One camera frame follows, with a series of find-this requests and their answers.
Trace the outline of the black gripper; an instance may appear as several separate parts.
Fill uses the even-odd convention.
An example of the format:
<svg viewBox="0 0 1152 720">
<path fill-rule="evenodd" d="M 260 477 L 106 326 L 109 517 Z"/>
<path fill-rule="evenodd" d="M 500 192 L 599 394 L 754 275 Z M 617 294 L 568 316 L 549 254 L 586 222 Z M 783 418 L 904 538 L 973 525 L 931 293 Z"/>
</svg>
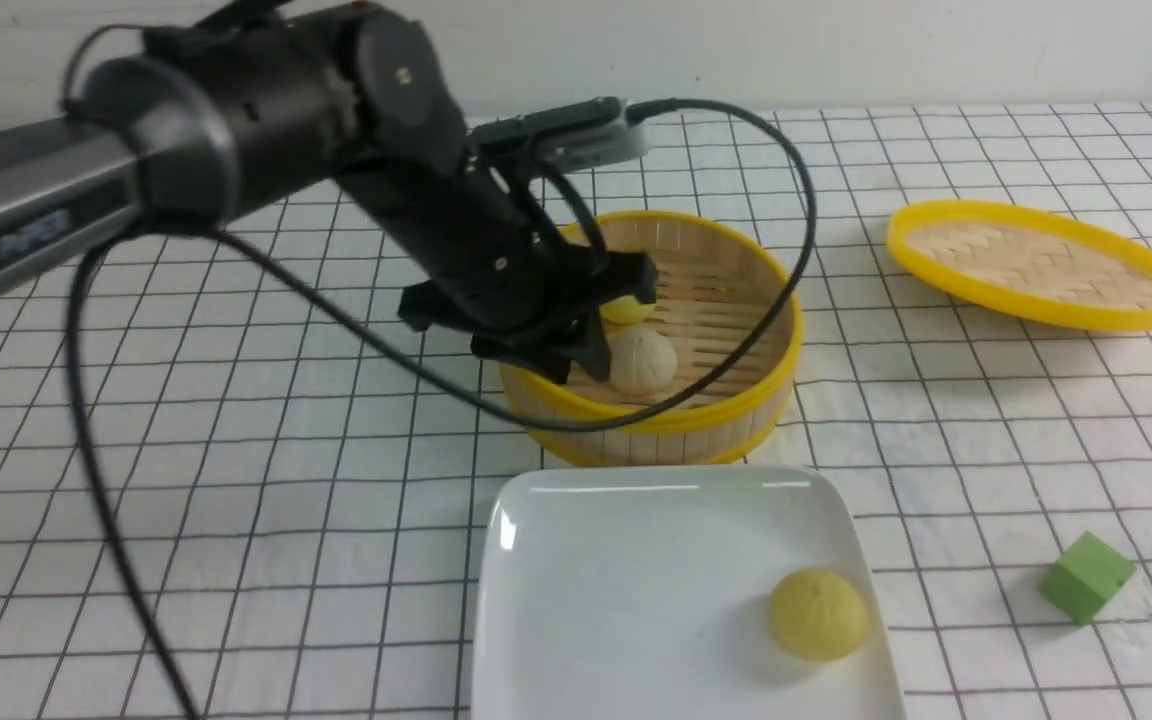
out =
<svg viewBox="0 0 1152 720">
<path fill-rule="evenodd" d="M 429 275 L 399 300 L 408 328 L 468 334 L 488 356 L 524 363 L 556 386 L 566 386 L 573 363 L 608 381 L 612 354 L 599 306 L 655 296 L 655 265 L 644 252 L 609 251 L 599 264 L 591 247 L 535 241 L 498 225 L 397 225 L 397 245 Z"/>
</svg>

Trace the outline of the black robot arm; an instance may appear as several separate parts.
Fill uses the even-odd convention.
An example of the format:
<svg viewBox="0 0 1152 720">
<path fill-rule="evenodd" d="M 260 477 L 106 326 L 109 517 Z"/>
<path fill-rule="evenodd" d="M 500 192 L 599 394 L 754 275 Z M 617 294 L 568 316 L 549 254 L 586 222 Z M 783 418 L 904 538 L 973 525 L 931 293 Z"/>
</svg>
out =
<svg viewBox="0 0 1152 720">
<path fill-rule="evenodd" d="M 111 240 L 200 236 L 323 181 L 420 266 L 399 319 L 471 338 L 477 356 L 602 381 L 600 310 L 655 297 L 644 252 L 568 241 L 529 191 L 558 132 L 621 122 L 612 99 L 472 132 L 416 20 L 379 3 L 283 18 L 233 1 L 196 26 L 147 26 L 59 118 L 0 131 L 0 297 Z"/>
</svg>

